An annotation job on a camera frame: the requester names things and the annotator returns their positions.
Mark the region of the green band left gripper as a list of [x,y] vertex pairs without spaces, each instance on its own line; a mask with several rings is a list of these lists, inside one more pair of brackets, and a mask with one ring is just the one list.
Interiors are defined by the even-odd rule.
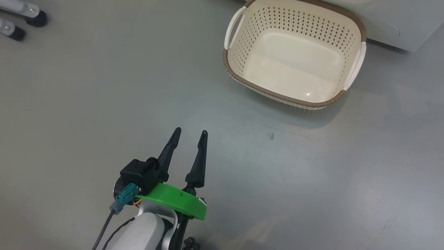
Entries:
[[[160,163],[159,183],[147,195],[138,194],[137,197],[191,216],[194,219],[204,220],[207,205],[201,199],[174,186],[163,184],[169,179],[168,169],[173,151],[179,144],[181,132],[180,127],[175,129],[158,158]],[[188,187],[202,188],[205,185],[207,142],[208,132],[203,130],[198,142],[198,153],[191,171],[185,178]]]

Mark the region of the cream perforated laundry basket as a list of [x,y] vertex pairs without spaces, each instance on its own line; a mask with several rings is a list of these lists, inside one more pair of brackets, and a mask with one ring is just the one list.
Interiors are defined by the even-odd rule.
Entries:
[[268,98],[307,110],[342,98],[366,53],[353,12],[321,0],[248,0],[224,39],[228,74]]

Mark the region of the white washing machine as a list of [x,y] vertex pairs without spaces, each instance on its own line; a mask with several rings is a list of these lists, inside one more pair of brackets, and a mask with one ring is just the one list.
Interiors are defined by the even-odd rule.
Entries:
[[444,0],[323,0],[355,13],[371,40],[415,52],[444,23]]

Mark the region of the metal leg with black caster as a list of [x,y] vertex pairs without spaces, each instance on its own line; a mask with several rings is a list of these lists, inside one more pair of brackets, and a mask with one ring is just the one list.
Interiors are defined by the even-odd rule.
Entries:
[[0,33],[15,41],[22,41],[26,35],[20,27],[3,18],[0,18]]
[[46,13],[38,5],[24,0],[0,0],[0,9],[23,16],[33,27],[44,27],[48,23]]

